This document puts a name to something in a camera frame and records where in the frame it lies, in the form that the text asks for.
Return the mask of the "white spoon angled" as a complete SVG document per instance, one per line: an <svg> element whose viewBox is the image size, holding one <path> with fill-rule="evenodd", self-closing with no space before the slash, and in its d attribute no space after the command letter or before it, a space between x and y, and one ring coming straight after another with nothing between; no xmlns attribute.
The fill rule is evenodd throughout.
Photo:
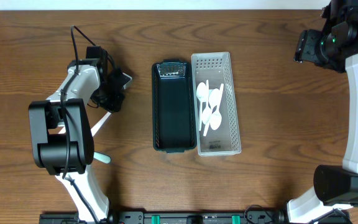
<svg viewBox="0 0 358 224"><path fill-rule="evenodd" d="M214 112L211 114L210 119L209 119L211 129L217 130L220 127L221 122L222 122L222 116L219 111L219 106L217 106L216 109L214 110Z"/></svg>

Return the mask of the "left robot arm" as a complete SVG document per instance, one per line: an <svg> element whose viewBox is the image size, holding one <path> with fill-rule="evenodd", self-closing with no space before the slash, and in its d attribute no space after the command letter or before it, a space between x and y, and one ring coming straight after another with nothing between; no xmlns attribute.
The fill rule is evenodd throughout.
<svg viewBox="0 0 358 224"><path fill-rule="evenodd" d="M83 60L67 66L67 77L46 100L29 105L34 162L59 180L77 213L46 213L40 223L117 223L91 166L111 159L94 150L94 135L108 117L121 109L123 90L132 78L113 64L100 46L86 49Z"/></svg>

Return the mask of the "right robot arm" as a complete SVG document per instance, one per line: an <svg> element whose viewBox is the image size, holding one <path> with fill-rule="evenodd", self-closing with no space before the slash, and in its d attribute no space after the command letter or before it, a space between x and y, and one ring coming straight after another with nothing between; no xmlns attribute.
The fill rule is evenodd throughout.
<svg viewBox="0 0 358 224"><path fill-rule="evenodd" d="M294 60L347 74L347 146L341 165L319 165L312 188L287 203L289 223L350 223L345 212L358 207L358 0L332 0L321 17L322 30L300 34Z"/></svg>

